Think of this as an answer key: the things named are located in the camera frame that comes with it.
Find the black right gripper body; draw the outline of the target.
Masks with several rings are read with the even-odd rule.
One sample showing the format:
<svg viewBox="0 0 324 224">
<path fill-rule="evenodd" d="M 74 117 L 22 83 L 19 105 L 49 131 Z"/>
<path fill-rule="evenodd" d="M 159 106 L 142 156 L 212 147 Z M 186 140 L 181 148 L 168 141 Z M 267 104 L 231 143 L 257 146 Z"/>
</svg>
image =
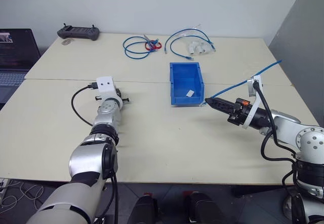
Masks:
<svg viewBox="0 0 324 224">
<path fill-rule="evenodd" d="M 250 101 L 237 98 L 235 103 L 230 107 L 230 113 L 227 121 L 237 126 L 243 125 L 252 108 Z"/>
</svg>

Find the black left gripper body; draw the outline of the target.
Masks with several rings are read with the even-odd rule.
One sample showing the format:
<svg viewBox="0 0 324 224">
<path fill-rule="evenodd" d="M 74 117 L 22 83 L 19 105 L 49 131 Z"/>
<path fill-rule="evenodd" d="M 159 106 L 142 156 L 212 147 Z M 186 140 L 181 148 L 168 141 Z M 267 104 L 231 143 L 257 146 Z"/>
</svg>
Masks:
<svg viewBox="0 0 324 224">
<path fill-rule="evenodd" d="M 95 100 L 114 101 L 116 104 L 129 103 L 129 98 L 122 98 L 122 94 L 119 89 L 113 89 L 108 92 L 100 92 L 100 95 L 95 96 Z"/>
</svg>

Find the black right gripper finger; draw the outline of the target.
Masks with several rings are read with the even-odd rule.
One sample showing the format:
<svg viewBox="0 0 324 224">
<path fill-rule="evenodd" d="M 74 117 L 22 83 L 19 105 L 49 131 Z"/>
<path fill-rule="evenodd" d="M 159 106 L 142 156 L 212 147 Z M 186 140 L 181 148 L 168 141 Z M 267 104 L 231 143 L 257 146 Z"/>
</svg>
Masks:
<svg viewBox="0 0 324 224">
<path fill-rule="evenodd" d="M 228 115 L 233 114 L 233 112 L 235 111 L 235 108 L 213 108 L 213 109 L 216 109 Z"/>
<path fill-rule="evenodd" d="M 222 98 L 206 98 L 205 102 L 212 108 L 237 108 L 237 104 Z"/>
</svg>

